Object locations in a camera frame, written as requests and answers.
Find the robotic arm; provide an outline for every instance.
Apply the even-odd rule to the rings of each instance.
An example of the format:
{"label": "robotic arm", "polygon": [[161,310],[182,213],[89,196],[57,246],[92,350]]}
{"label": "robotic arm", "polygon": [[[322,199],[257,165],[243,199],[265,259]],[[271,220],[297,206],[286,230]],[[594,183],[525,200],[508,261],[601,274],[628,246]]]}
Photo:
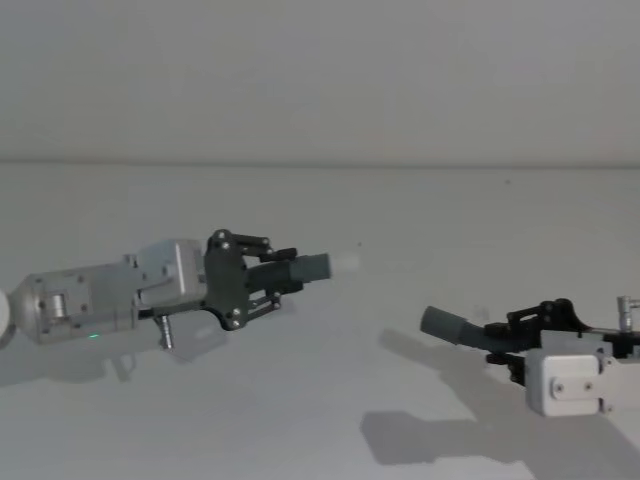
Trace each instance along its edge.
{"label": "robotic arm", "polygon": [[640,333],[632,321],[638,307],[639,300],[618,298],[617,330],[585,325],[567,299],[508,313],[507,322],[484,327],[429,307],[420,329],[487,351],[487,363],[506,365],[538,414],[591,415],[640,407]]}
{"label": "robotic arm", "polygon": [[[246,257],[259,264],[247,266]],[[217,230],[204,256],[197,240],[166,240],[120,262],[29,275],[10,295],[0,292],[0,348],[18,329],[49,344],[153,319],[161,345],[172,349],[171,315],[206,310],[223,329],[237,330],[279,309],[282,295],[330,277],[327,254],[274,251],[264,237]]]}

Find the white table surface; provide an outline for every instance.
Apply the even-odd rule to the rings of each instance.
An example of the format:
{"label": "white table surface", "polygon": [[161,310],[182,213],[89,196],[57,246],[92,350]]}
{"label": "white table surface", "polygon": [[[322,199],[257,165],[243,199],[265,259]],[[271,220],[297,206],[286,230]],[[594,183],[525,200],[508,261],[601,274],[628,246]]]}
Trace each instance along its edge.
{"label": "white table surface", "polygon": [[638,205],[634,171],[0,166],[5,290],[216,228],[362,261],[239,332],[175,317],[173,355],[154,325],[17,338],[0,476],[640,478],[640,413],[542,419],[502,369],[418,331],[428,305],[484,323],[560,296],[615,325],[615,297],[640,294]]}

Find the white wall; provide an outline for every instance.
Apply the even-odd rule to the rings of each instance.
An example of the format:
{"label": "white wall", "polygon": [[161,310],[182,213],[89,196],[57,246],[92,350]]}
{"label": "white wall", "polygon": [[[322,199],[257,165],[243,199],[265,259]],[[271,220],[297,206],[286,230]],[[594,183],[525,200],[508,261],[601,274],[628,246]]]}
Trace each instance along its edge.
{"label": "white wall", "polygon": [[640,162],[637,0],[3,0],[0,159]]}
{"label": "white wall", "polygon": [[[596,326],[640,292],[639,173],[0,166],[0,288],[215,228],[362,269],[226,335],[175,316],[0,352],[0,478],[629,480],[640,415],[545,420],[481,354],[418,332],[567,296]],[[133,365],[130,375],[123,371]]]}

